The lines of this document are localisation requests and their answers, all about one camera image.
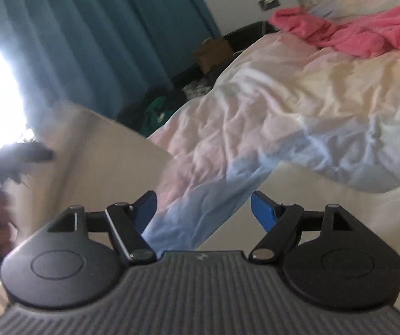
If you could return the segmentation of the brown cardboard box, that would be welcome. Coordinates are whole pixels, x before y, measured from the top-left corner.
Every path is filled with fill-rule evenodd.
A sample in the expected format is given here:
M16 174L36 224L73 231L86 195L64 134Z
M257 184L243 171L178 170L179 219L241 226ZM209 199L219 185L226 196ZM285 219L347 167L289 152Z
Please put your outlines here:
M214 66L233 56L234 51L225 38L206 39L193 52L193 56L202 73L206 75Z

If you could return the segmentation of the pink fleece blanket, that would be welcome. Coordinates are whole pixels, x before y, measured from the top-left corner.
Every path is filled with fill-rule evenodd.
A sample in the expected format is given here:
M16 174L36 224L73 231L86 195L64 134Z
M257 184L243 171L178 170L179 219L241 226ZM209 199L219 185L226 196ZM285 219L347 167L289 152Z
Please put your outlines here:
M317 48L333 48L356 58L376 58L400 51L400 5L346 23L312 15L303 8L276 11L270 24Z

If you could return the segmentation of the pastel pink blue duvet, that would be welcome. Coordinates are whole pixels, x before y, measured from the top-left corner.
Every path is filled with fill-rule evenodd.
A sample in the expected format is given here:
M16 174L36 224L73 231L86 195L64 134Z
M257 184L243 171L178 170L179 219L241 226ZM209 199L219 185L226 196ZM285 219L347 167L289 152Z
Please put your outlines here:
M346 23L400 0L323 0L306 12ZM400 186L400 51L356 58L276 28L244 50L212 90L151 142L188 166L179 190L293 162L358 191Z

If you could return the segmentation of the teal window curtain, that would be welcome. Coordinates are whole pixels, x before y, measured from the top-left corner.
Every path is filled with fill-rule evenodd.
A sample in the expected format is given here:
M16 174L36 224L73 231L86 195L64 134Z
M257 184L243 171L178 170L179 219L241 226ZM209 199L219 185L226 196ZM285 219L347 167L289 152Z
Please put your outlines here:
M0 0L0 51L35 133L60 101L114 118L219 34L204 0Z

